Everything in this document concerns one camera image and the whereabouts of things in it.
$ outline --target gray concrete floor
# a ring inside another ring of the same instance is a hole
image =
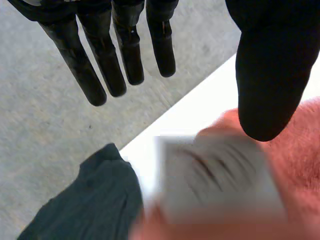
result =
[[[14,239],[90,154],[109,142],[121,149],[236,52],[240,32],[225,2],[200,2],[181,0],[171,20],[177,66],[171,78],[158,72],[143,12],[137,28],[145,82],[97,108],[41,27],[0,0],[2,240]],[[79,34],[102,79],[81,28]]]

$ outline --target gloved hand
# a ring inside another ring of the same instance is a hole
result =
[[[103,105],[106,93],[80,43],[75,14],[111,95],[126,92],[109,35],[111,0],[24,1],[9,0],[28,19],[41,23],[91,104]],[[178,0],[146,0],[155,58],[164,77],[176,69],[169,20],[177,4]],[[253,139],[270,141],[297,109],[318,57],[320,1],[226,0],[226,5],[242,32],[235,66],[240,124]],[[113,0],[112,6],[127,78],[136,85],[144,80],[136,29],[144,0]]]
[[[9,0],[31,21],[37,21],[54,41],[88,101],[101,106],[107,100],[78,35],[78,16],[106,86],[113,97],[126,93],[115,46],[109,30],[111,17],[130,84],[144,81],[140,38],[136,25],[145,0]],[[147,0],[146,17],[159,71],[170,77],[176,71],[170,18],[179,0]]]

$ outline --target blurry paper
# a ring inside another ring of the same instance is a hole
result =
[[[162,137],[164,210],[272,209],[284,213],[266,156],[246,136]]]

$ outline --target white surface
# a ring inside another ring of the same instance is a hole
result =
[[[120,154],[135,170],[145,203],[157,192],[159,161],[156,136],[189,136],[238,105],[236,55],[140,133]],[[320,57],[313,66],[302,100],[320,96]]]

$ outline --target glove finger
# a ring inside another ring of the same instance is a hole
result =
[[[169,20],[179,0],[147,0],[146,19],[152,46],[160,74],[171,77],[176,72],[176,61],[172,44],[172,29]]]
[[[94,106],[103,105],[107,95],[80,42],[76,16],[39,24],[55,43],[88,101]]]
[[[112,17],[122,62],[128,82],[139,85],[144,79],[141,62],[140,37],[136,25],[145,2],[140,0],[113,1]]]
[[[288,124],[320,50],[320,25],[243,32],[236,56],[240,124],[266,142]]]
[[[110,94],[113,97],[120,97],[126,93],[127,87],[120,69],[116,48],[109,33],[111,3],[107,2],[101,6],[104,9],[94,9],[91,5],[82,5],[77,16],[83,26],[86,39]]]

